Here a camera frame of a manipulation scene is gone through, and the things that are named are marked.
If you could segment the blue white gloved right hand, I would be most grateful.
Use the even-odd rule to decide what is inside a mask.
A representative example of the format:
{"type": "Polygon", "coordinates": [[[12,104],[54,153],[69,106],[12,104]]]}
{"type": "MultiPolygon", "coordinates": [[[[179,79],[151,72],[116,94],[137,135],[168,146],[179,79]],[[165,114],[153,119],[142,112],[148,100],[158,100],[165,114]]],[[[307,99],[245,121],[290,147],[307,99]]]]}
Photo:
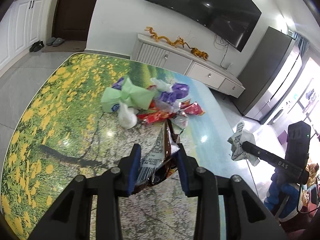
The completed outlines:
{"type": "Polygon", "coordinates": [[[288,197],[285,206],[278,216],[280,222],[287,222],[293,219],[303,207],[299,186],[295,183],[277,184],[278,175],[274,173],[271,177],[271,185],[268,188],[264,206],[271,212],[278,212],[279,207],[288,197]]]}

